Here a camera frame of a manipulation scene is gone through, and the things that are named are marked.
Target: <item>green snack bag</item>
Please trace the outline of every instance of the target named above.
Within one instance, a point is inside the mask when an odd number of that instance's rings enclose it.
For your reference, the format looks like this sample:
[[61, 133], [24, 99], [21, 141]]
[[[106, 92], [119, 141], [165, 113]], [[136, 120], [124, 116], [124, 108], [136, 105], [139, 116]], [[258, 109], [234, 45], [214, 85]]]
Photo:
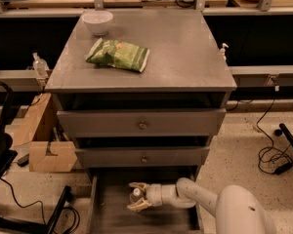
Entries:
[[100, 38], [91, 48], [86, 61], [97, 65], [142, 72], [147, 65], [149, 49], [119, 40]]

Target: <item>white bowl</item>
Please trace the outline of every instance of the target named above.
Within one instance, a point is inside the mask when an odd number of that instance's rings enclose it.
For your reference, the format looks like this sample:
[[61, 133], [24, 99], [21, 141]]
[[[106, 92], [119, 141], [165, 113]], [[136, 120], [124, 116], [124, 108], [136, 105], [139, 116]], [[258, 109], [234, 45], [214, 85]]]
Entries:
[[105, 35], [108, 33], [113, 14], [108, 11], [91, 11], [82, 15], [82, 20], [94, 35]]

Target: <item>spray bottle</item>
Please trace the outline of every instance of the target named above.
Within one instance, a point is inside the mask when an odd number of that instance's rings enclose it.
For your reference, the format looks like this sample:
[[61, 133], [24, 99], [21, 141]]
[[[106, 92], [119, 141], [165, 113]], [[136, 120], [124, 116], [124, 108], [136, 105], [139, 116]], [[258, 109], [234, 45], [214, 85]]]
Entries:
[[221, 55], [223, 55], [224, 60], [227, 60], [227, 57], [226, 57], [226, 48], [228, 48], [228, 47], [229, 46], [226, 43], [223, 43], [222, 49], [220, 49], [220, 53], [221, 53]]
[[47, 61], [43, 60], [38, 56], [37, 53], [33, 53], [34, 62], [32, 63], [33, 68], [35, 69], [36, 73], [42, 77], [48, 77], [47, 70], [49, 70], [49, 66]]

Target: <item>speckled floor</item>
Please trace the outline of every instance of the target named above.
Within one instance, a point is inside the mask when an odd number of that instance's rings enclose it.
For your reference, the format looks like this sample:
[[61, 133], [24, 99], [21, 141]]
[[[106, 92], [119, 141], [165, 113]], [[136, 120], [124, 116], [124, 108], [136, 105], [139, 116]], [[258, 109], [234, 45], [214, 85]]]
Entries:
[[[258, 129], [257, 121], [270, 107], [272, 101], [230, 101], [228, 114], [217, 136], [214, 137], [205, 165], [202, 167], [197, 183], [219, 193], [226, 185], [237, 184], [250, 190], [263, 207], [272, 215], [277, 233], [293, 234], [293, 168], [282, 175], [266, 175], [258, 169], [258, 153], [271, 141]], [[16, 119], [7, 132], [12, 133], [20, 124]], [[259, 126], [272, 137], [274, 146], [284, 150], [288, 146], [285, 136], [275, 136], [279, 123], [284, 123], [293, 135], [293, 100], [278, 100], [271, 111], [262, 119]], [[28, 146], [15, 148], [19, 157]], [[287, 151], [293, 159], [293, 149]], [[264, 167], [273, 170], [276, 164]], [[19, 167], [14, 163], [4, 175], [4, 179], [14, 186], [16, 197], [22, 205], [41, 200], [44, 204], [46, 220], [62, 193], [63, 187], [72, 187], [75, 196], [70, 203], [80, 213], [80, 225], [75, 233], [86, 233], [91, 185], [86, 173], [74, 169], [69, 174], [33, 173], [28, 166]], [[204, 210], [201, 211], [203, 231], [216, 234], [215, 219]], [[0, 215], [42, 223], [39, 205], [22, 209], [12, 197], [10, 188], [0, 181]], [[73, 222], [71, 212], [65, 212], [57, 226], [62, 233]], [[20, 233], [0, 229], [0, 233]]]

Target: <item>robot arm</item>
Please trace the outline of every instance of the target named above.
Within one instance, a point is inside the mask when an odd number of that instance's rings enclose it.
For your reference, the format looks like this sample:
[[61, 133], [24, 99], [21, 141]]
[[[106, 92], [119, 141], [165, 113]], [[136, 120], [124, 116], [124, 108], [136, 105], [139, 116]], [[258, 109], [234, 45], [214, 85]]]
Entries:
[[272, 218], [252, 193], [243, 187], [230, 185], [218, 195], [188, 178], [176, 184], [131, 183], [129, 210], [139, 212], [147, 207], [170, 204], [177, 208], [203, 207], [216, 219], [217, 234], [275, 234]]

